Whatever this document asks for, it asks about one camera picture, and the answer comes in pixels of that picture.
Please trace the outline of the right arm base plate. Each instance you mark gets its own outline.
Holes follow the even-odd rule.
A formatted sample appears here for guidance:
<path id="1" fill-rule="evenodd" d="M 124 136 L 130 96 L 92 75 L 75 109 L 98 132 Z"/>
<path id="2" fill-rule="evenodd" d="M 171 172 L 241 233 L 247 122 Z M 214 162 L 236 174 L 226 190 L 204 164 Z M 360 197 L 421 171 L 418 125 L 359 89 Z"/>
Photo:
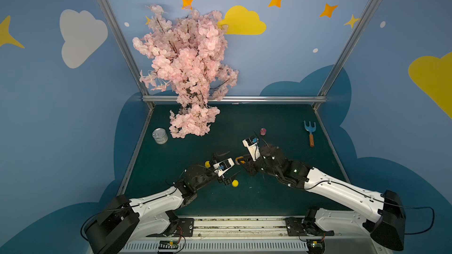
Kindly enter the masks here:
<path id="1" fill-rule="evenodd" d="M 333 230 L 322 230 L 314 218 L 288 217 L 285 219 L 288 236 L 334 236 Z"/>

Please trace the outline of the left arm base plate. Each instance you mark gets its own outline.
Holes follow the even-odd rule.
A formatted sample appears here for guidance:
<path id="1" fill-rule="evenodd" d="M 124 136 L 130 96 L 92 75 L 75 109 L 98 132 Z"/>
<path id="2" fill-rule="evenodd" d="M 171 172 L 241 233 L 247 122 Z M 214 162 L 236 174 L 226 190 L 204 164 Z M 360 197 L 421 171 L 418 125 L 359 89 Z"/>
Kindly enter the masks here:
<path id="1" fill-rule="evenodd" d="M 172 220 L 167 229 L 160 234 L 147 235 L 147 237 L 172 237 L 182 235 L 192 237 L 194 231 L 194 218 L 178 218 Z"/>

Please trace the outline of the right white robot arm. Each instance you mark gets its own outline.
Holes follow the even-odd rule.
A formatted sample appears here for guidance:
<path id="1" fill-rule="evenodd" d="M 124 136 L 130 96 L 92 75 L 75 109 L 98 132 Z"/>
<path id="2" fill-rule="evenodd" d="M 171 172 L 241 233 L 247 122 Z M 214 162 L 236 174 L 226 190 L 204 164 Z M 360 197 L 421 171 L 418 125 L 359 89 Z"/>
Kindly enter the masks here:
<path id="1" fill-rule="evenodd" d="M 311 192 L 335 201 L 355 212 L 350 222 L 366 231 L 377 244 L 395 251 L 404 250 L 406 210 L 396 192 L 385 193 L 356 187 L 341 181 L 304 162 L 288 159 L 279 147 L 257 144 L 248 147 L 249 153 L 235 163 L 250 175 L 259 172 L 271 175 L 283 185 Z"/>

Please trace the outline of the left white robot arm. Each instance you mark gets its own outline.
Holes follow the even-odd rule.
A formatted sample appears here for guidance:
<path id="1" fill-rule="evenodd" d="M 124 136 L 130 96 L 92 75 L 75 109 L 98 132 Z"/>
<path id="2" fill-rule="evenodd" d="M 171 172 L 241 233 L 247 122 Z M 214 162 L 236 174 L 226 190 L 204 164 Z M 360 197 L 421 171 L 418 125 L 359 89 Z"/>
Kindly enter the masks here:
<path id="1" fill-rule="evenodd" d="M 220 161 L 218 155 L 203 165 L 192 165 L 168 189 L 157 194 L 129 199 L 116 196 L 101 212 L 88 218 L 80 229 L 95 254 L 117 254 L 127 243 L 150 235 L 171 236 L 180 223 L 175 210 L 197 198 L 210 182 L 231 184 L 236 176 L 225 174 L 240 164 L 239 159 Z"/>

